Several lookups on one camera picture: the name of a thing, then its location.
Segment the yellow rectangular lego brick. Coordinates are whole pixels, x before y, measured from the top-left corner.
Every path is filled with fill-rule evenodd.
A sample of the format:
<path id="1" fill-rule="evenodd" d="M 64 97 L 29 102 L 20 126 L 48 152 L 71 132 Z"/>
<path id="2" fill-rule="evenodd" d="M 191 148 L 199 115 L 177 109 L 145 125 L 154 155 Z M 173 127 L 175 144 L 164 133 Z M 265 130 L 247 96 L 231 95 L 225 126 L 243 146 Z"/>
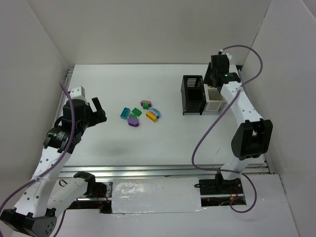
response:
<path id="1" fill-rule="evenodd" d="M 153 122 L 157 121 L 157 117 L 154 114 L 152 114 L 151 112 L 146 112 L 146 117 L 149 118 Z"/>

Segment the teal flower printed lego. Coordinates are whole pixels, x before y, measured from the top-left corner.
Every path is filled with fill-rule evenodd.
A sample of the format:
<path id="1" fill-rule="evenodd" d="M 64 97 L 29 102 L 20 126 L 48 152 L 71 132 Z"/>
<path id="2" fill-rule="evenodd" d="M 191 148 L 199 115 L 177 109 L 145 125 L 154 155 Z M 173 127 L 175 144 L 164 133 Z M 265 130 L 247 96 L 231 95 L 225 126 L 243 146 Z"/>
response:
<path id="1" fill-rule="evenodd" d="M 153 114 L 156 118 L 160 117 L 160 111 L 156 108 L 150 108 L 149 112 Z"/>

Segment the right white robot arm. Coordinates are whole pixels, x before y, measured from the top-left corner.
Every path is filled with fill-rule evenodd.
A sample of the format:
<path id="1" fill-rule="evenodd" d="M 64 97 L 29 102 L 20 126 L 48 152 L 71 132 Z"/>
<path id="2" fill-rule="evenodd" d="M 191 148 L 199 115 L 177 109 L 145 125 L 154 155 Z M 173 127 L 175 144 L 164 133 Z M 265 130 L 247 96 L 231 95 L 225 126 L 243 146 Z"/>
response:
<path id="1" fill-rule="evenodd" d="M 233 157 L 220 168 L 225 181 L 239 178 L 249 164 L 268 151 L 273 129 L 271 120 L 264 119 L 250 102 L 238 74 L 229 69 L 226 54 L 212 55 L 203 81 L 218 90 L 237 121 L 231 140 Z"/>

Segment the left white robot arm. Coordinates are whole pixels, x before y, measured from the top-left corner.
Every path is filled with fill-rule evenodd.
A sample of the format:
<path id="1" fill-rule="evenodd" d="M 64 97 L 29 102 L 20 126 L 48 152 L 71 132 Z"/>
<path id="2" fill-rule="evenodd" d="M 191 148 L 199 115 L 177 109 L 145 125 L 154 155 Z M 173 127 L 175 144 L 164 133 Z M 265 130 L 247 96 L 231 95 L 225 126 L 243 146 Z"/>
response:
<path id="1" fill-rule="evenodd" d="M 1 221 L 12 230 L 31 237 L 48 237 L 56 228 L 58 217 L 75 199 L 95 198 L 99 188 L 106 188 L 96 182 L 93 174 L 79 171 L 60 191 L 51 193 L 85 130 L 107 120 L 99 99 L 95 97 L 92 102 L 96 111 L 82 99 L 73 99 L 63 106 L 63 115 L 46 135 L 32 180 L 23 186 L 24 193 L 14 207 L 1 213 Z"/>

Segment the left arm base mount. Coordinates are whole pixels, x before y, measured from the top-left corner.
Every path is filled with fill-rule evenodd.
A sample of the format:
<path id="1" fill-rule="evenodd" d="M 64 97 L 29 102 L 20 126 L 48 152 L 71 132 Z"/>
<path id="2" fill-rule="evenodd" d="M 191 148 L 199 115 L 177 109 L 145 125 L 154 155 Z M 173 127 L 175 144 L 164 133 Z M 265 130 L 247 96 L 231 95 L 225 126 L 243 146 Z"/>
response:
<path id="1" fill-rule="evenodd" d="M 87 189 L 82 196 L 85 198 L 94 198 L 93 201 L 79 201 L 76 199 L 77 209 L 98 209 L 102 214 L 112 213 L 112 202 L 106 195 L 108 186 L 97 182 L 93 174 L 87 172 L 77 172 L 74 178 L 81 178 L 87 183 Z"/>

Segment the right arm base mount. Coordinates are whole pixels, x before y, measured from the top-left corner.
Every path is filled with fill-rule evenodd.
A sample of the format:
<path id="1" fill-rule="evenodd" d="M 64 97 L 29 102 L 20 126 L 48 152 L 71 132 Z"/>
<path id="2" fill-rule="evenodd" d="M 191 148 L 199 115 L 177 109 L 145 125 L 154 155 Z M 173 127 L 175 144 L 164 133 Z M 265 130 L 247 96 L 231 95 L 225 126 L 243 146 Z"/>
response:
<path id="1" fill-rule="evenodd" d="M 219 186 L 214 179 L 200 179 L 194 187 L 200 192 L 202 207 L 229 206 L 230 202 L 238 197 L 240 197 L 240 199 L 237 199 L 233 205 L 245 205 L 240 180 L 235 184 Z"/>

